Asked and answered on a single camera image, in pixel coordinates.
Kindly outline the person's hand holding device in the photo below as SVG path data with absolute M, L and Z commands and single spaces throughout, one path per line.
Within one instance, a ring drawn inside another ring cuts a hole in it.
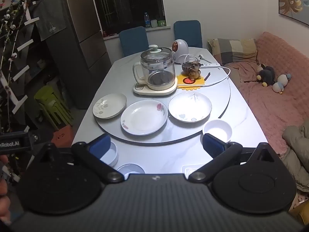
M 5 223 L 10 222 L 10 199 L 7 196 L 7 183 L 4 179 L 1 179 L 1 184 L 0 184 L 0 217 L 1 220 Z

